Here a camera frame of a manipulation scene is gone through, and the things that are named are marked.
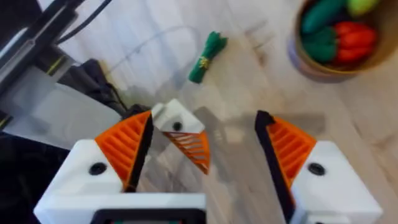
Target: wooden floor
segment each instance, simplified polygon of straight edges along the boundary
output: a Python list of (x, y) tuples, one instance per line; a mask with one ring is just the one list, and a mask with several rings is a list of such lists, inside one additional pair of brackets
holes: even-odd
[[(50, 0), (41, 0), (45, 6)], [(79, 24), (102, 0), (79, 8)], [(254, 132), (267, 110), (337, 143), (384, 209), (398, 221), (398, 54), (339, 84), (313, 82), (289, 62), (287, 39), (302, 0), (115, 0), (62, 45), (80, 62), (101, 60), (128, 104), (177, 98), (206, 125), (211, 170), (202, 175), (158, 133), (141, 191), (204, 192), (209, 223), (283, 223)], [(229, 37), (204, 82), (187, 75), (207, 35)]]

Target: green toy pepper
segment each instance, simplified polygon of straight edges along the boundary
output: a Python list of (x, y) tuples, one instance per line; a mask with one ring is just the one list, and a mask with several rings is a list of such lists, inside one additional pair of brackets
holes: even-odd
[(325, 27), (314, 34), (303, 35), (304, 49), (317, 62), (331, 62), (337, 55), (336, 36), (336, 31), (332, 27)]
[(314, 33), (327, 26), (345, 6), (346, 0), (317, 1), (303, 16), (302, 33)]

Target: toy food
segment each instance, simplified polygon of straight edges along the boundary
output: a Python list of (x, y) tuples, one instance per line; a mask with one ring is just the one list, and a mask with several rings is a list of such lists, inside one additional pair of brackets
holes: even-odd
[(346, 0), (319, 0), (302, 19), (302, 33), (310, 34), (325, 27), (346, 6)]
[(358, 22), (340, 22), (335, 25), (338, 50), (336, 62), (354, 62), (368, 56), (376, 42), (376, 32)]

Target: orange gripper pad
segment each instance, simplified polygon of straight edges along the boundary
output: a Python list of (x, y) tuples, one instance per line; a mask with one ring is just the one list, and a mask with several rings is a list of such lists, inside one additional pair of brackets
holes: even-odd
[(115, 124), (95, 138), (122, 180), (124, 191), (135, 191), (153, 129), (151, 112), (146, 111)]
[(206, 132), (191, 133), (163, 133), (174, 145), (184, 153), (204, 174), (210, 168), (210, 150)]
[(285, 183), (290, 187), (317, 141), (280, 118), (274, 120), (267, 131)]

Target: black cable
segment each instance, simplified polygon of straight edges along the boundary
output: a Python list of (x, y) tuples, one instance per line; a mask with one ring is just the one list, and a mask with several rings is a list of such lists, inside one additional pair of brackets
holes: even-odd
[(104, 10), (104, 8), (111, 2), (112, 0), (104, 0), (101, 5), (98, 6), (97, 9), (95, 9), (95, 11), (85, 20), (83, 21), (80, 25), (78, 25), (75, 29), (73, 29), (72, 31), (70, 31), (69, 33), (65, 34), (63, 37), (59, 38), (59, 40), (57, 40), (55, 43), (56, 44), (61, 44), (65, 41), (67, 41), (68, 39), (70, 39), (71, 37), (73, 37), (74, 35), (76, 35), (77, 33), (79, 33), (82, 29), (84, 29), (88, 24), (90, 24), (95, 17), (98, 16), (99, 13), (102, 12), (102, 10)]

